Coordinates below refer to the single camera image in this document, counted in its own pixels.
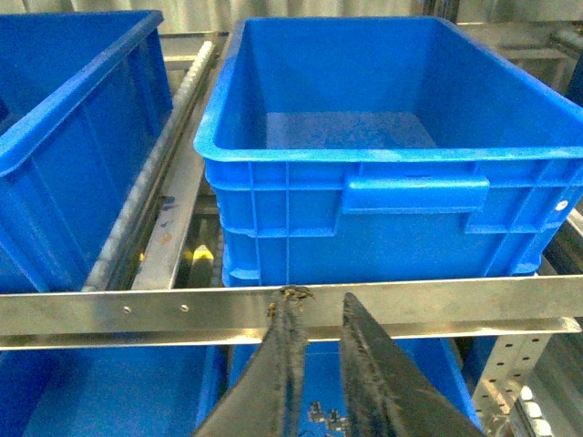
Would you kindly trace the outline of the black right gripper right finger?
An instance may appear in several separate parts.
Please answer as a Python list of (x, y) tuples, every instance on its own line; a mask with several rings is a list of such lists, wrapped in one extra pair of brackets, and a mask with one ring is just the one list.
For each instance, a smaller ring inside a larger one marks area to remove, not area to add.
[(483, 435), (351, 292), (343, 298), (340, 356), (348, 436)]

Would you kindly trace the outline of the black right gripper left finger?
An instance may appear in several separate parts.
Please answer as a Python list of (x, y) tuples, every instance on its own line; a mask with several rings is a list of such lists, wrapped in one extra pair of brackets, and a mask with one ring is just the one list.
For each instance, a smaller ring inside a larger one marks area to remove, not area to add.
[(196, 436), (296, 436), (299, 433), (308, 345), (306, 286), (275, 292), (271, 325), (237, 382), (194, 432)]

